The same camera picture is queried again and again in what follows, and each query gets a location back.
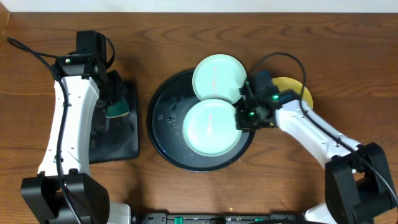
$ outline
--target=white wall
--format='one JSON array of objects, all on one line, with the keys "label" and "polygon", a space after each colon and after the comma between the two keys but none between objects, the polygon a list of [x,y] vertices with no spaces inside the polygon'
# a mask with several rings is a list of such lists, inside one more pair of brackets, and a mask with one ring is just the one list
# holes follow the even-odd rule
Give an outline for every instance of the white wall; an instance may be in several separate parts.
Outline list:
[{"label": "white wall", "polygon": [[0,0],[10,12],[398,12],[398,0]]}]

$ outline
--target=green sponge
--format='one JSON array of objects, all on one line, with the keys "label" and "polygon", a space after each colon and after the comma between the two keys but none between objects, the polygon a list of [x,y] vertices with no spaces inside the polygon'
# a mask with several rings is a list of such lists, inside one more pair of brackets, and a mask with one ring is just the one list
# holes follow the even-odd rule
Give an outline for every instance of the green sponge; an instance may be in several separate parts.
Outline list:
[{"label": "green sponge", "polygon": [[129,105],[127,105],[126,101],[123,99],[115,102],[114,104],[108,107],[108,110],[106,111],[106,117],[118,118],[129,114],[129,112],[130,112]]}]

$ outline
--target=green component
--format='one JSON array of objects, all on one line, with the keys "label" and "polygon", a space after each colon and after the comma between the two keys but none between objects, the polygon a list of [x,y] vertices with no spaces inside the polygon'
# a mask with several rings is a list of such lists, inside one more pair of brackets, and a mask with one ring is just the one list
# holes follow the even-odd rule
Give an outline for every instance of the green component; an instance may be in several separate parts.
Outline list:
[{"label": "green component", "polygon": [[108,107],[106,111],[107,118],[117,118],[129,114],[129,105],[124,100],[119,100]]},{"label": "green component", "polygon": [[182,224],[182,217],[175,217],[174,224]]}]

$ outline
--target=wooden tabletop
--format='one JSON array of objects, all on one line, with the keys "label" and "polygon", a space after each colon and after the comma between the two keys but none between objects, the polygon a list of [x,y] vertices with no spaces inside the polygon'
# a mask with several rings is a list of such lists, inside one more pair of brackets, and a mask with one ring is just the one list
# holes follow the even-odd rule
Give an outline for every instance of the wooden tabletop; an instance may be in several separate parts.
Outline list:
[{"label": "wooden tabletop", "polygon": [[[304,212],[324,200],[324,171],[292,137],[278,129],[256,133],[248,151],[227,168],[195,173],[168,163],[147,135],[146,111],[173,74],[213,54],[229,54],[250,68],[265,54],[297,56],[308,72],[315,111],[336,129],[376,142],[398,185],[397,14],[163,14],[11,13],[3,38],[36,51],[65,55],[78,30],[94,29],[116,48],[112,66],[138,87],[141,155],[91,165],[111,200],[141,211],[170,213]],[[302,79],[292,60],[262,68]],[[34,177],[50,136],[55,104],[49,71],[33,56],[3,42],[0,48],[0,223],[36,223],[20,193]],[[396,210],[377,217],[396,221]]]}]

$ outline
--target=yellow plate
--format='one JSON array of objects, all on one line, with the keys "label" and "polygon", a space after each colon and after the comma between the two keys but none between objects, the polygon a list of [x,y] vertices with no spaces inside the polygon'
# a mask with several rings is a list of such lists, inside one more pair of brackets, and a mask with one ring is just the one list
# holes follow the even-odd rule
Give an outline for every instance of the yellow plate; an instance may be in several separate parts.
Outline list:
[{"label": "yellow plate", "polygon": [[[300,95],[301,88],[303,87],[303,84],[300,83],[299,81],[293,79],[293,78],[287,78],[287,77],[278,77],[278,78],[273,78],[272,82],[274,83],[275,86],[278,87],[279,91],[284,91],[288,89],[292,89],[294,92],[298,93]],[[307,102],[307,104],[313,108],[313,101],[312,101],[312,96],[307,87],[304,89],[304,96],[303,99]]]}]

